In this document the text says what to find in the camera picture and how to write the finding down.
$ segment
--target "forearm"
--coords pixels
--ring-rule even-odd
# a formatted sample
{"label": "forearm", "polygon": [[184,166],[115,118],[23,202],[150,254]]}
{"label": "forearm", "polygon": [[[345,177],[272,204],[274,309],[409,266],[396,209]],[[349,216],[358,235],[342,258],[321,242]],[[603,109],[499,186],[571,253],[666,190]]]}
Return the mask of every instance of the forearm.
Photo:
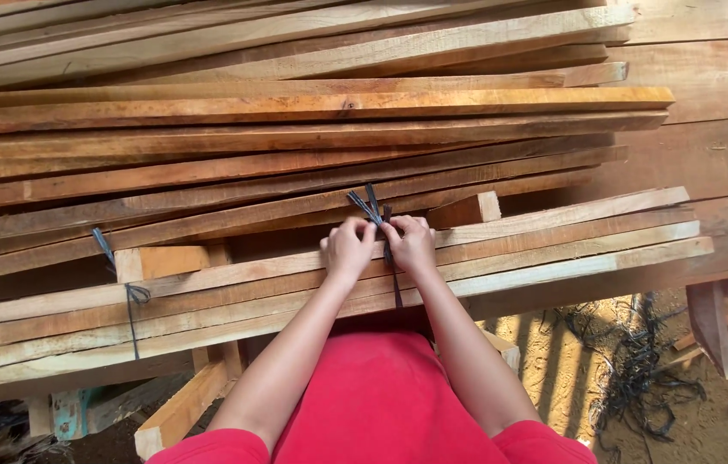
{"label": "forearm", "polygon": [[306,305],[253,361],[207,430],[241,428],[270,451],[304,394],[341,305],[355,280],[330,275]]}
{"label": "forearm", "polygon": [[539,420],[518,377],[437,269],[415,280],[453,391],[484,432],[492,437],[520,420]]}

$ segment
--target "hand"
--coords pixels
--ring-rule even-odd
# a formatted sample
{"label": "hand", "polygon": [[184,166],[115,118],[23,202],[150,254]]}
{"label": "hand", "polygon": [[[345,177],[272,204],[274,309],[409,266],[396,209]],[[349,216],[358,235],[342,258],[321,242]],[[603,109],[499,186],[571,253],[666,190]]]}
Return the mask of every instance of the hand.
{"label": "hand", "polygon": [[[403,238],[395,227],[404,231]],[[413,280],[424,272],[436,269],[436,230],[430,229],[426,219],[395,216],[389,224],[384,222],[381,230],[390,241],[395,263]]]}
{"label": "hand", "polygon": [[[321,252],[327,263],[329,276],[343,276],[353,283],[366,269],[375,247],[375,224],[360,217],[348,217],[340,227],[321,238]],[[359,240],[356,232],[364,232]]]}

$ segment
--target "right hand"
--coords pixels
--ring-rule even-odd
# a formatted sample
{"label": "right hand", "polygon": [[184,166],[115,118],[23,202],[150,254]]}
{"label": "right hand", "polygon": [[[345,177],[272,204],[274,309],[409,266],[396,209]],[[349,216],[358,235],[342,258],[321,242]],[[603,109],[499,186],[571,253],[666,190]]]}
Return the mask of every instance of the right hand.
{"label": "right hand", "polygon": [[[404,237],[398,230],[403,230]],[[395,263],[413,279],[436,269],[436,230],[430,229],[426,219],[395,216],[390,223],[381,224],[381,230],[390,241]]]}

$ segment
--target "red clothing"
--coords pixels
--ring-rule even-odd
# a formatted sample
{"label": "red clothing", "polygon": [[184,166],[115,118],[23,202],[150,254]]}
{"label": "red clothing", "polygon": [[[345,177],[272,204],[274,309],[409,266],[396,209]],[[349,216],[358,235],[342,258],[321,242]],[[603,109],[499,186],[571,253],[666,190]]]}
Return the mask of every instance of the red clothing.
{"label": "red clothing", "polygon": [[148,464],[494,462],[595,464],[584,445],[522,421],[488,438],[417,333],[329,338],[270,459],[261,438],[222,429],[187,438]]}

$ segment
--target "left hand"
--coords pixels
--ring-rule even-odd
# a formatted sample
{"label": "left hand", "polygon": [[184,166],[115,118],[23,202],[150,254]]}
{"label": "left hand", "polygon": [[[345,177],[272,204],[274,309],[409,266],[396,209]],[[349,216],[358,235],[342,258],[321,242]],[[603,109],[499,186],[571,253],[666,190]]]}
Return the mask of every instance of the left hand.
{"label": "left hand", "polygon": [[[375,247],[375,224],[360,217],[348,217],[339,227],[329,232],[329,237],[321,238],[321,252],[327,262],[330,276],[346,276],[357,281],[372,259]],[[364,237],[358,239],[357,232],[363,231]]]}

